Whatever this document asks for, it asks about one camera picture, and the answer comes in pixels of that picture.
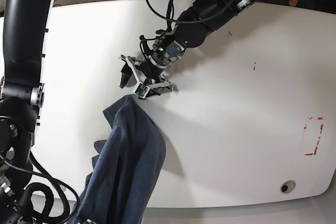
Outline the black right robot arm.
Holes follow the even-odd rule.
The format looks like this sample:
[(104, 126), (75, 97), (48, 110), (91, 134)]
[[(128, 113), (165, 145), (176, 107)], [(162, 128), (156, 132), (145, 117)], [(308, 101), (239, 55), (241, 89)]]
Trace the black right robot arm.
[(41, 71), (54, 0), (6, 0), (1, 80), (1, 223), (66, 223), (62, 188), (31, 153), (44, 102)]

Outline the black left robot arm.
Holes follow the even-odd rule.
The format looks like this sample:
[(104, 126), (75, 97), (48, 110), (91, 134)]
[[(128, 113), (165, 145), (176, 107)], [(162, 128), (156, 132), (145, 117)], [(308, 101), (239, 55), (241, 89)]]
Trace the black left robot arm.
[(159, 18), (166, 20), (167, 28), (157, 30), (148, 45), (148, 38), (140, 36), (142, 58), (122, 55), (119, 87), (123, 89), (131, 77), (136, 83), (133, 93), (140, 99), (160, 95), (164, 89), (172, 90), (171, 82), (162, 73), (179, 61), (189, 48), (200, 46), (207, 36), (219, 30), (256, 0), (195, 0), (187, 10), (174, 19), (174, 0), (169, 0), (166, 15), (162, 16), (150, 6)]

